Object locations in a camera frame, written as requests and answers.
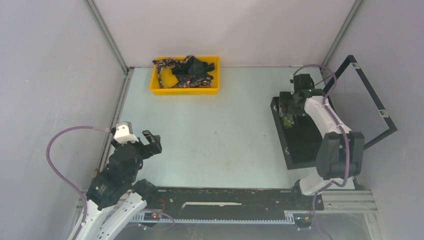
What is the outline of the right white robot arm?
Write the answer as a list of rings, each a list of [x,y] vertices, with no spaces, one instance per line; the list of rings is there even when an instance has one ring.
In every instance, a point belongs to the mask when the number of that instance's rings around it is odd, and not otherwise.
[[[298,191],[290,196],[295,208],[304,209],[312,195],[345,187],[361,172],[365,137],[341,120],[309,74],[292,75],[289,82],[291,90],[279,93],[274,110],[287,168],[315,168],[296,182]]]

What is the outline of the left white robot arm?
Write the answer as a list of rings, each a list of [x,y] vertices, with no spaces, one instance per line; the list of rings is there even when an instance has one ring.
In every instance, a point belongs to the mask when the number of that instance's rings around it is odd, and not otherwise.
[[[158,187],[136,178],[144,160],[162,152],[160,135],[144,130],[148,144],[143,144],[131,131],[114,128],[112,132],[114,152],[90,183],[81,222],[72,230],[71,240],[112,240],[132,216],[158,202]]]

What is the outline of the navy gold floral tie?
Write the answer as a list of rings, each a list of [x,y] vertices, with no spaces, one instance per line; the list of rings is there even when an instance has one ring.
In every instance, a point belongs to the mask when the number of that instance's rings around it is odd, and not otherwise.
[[[285,129],[292,128],[296,125],[295,118],[292,114],[284,113],[281,115],[282,125]]]

